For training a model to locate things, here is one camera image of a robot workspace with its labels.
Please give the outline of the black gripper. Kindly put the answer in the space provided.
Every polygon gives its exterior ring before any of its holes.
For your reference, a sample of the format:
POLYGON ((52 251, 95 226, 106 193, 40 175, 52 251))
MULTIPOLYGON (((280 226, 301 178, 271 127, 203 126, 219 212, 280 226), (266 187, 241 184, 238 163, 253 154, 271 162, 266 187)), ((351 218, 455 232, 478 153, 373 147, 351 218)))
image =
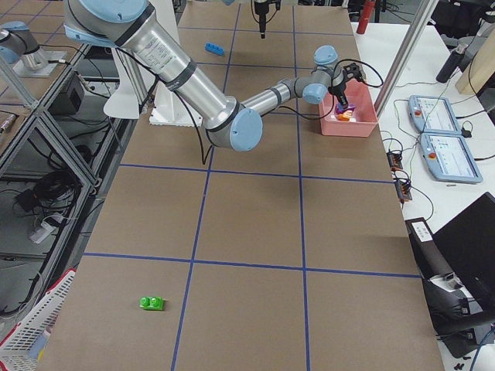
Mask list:
MULTIPOLYGON (((267 24, 266 15, 259 15, 258 26, 259 26, 260 37, 262 39, 266 37, 266 24, 267 24)), ((347 88, 347 74, 342 67, 336 66, 333 71, 333 78, 329 87, 329 93, 338 100, 338 103, 348 104, 347 96, 345 94, 346 88, 347 88)))

